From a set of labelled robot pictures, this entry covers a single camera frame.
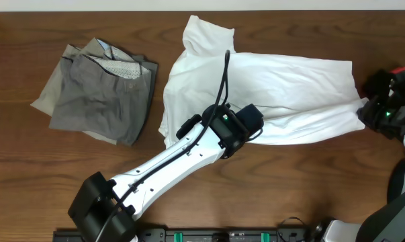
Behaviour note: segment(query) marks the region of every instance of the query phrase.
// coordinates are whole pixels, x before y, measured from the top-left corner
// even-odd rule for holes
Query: white wall
[[[0,11],[400,10],[405,0],[0,0]]]

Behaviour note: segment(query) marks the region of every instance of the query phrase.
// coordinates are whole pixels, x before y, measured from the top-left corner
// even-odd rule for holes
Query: wood grain
[[[164,149],[157,129],[163,88],[183,51],[191,14],[235,28],[238,52],[353,61],[356,86],[379,68],[405,65],[405,11],[0,13],[0,241],[50,241],[73,228],[67,215],[81,182],[111,177]],[[132,147],[48,129],[30,107],[66,44],[102,38],[159,63],[154,101]],[[311,145],[246,145],[159,198],[143,221],[169,227],[274,227],[289,216],[361,223],[386,203],[404,157],[396,140],[370,130]]]

